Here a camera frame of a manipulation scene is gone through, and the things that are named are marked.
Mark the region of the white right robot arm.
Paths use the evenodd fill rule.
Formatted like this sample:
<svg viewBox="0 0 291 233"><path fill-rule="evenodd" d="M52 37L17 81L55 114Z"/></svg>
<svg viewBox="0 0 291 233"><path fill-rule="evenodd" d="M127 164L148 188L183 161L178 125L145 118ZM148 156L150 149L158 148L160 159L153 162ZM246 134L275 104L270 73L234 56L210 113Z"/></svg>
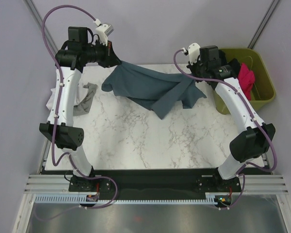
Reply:
<svg viewBox="0 0 291 233"><path fill-rule="evenodd" d="M198 82L207 82L228 108L239 132L229 144L230 155L218 167L218 176L212 179L213 187L224 191L230 180L255 158L273 149L273 124L266 124L255 112L243 93L237 75L229 64L222 62L217 46L188 46L187 67Z"/></svg>

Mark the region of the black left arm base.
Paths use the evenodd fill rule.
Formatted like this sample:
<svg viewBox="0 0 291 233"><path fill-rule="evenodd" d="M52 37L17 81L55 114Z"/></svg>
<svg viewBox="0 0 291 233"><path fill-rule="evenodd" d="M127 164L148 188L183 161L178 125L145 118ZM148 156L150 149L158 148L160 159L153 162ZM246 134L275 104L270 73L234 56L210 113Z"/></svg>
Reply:
<svg viewBox="0 0 291 233"><path fill-rule="evenodd" d="M109 178L103 178L101 175L90 175L96 179L89 180L84 177L72 175L68 178L64 175L64 179L69 182L69 192L96 192L107 193L110 192L113 185Z"/></svg>

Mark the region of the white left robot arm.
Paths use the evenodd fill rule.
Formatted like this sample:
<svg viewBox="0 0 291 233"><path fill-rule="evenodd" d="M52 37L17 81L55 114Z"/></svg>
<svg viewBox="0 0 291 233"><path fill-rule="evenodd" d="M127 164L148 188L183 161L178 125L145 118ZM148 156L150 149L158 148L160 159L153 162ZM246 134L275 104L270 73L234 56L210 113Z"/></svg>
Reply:
<svg viewBox="0 0 291 233"><path fill-rule="evenodd" d="M113 26L107 23L99 25L94 32L86 27L68 28L68 40L54 57L56 87L50 115L47 122L39 126L39 131L51 142L53 166L68 157L74 175L81 177L80 186L86 191L95 189L97 180L91 176L93 167L82 146L84 130L74 127L74 101L88 63L97 63L103 68L122 63L108 40L112 31Z"/></svg>

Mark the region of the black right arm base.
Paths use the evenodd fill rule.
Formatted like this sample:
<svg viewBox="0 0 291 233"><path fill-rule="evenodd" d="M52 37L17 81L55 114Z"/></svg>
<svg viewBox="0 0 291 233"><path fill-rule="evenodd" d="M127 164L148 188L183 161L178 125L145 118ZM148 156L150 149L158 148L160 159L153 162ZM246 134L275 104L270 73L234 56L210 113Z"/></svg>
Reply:
<svg viewBox="0 0 291 233"><path fill-rule="evenodd" d="M218 179L214 176L198 176L196 179L197 190L201 193L229 193L240 192L241 185L240 180L235 177L229 180L221 180L221 177Z"/></svg>

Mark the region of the blue-grey t-shirt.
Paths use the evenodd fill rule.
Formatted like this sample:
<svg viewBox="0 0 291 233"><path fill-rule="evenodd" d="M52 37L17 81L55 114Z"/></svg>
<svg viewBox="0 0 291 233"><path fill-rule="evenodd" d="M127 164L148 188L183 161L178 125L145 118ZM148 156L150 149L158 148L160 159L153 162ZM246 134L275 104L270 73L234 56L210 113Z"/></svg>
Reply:
<svg viewBox="0 0 291 233"><path fill-rule="evenodd" d="M126 97L153 111L164 119L180 101L184 109L191 109L206 95L196 87L195 80L182 73L162 73L138 65L122 62L105 79L104 92Z"/></svg>

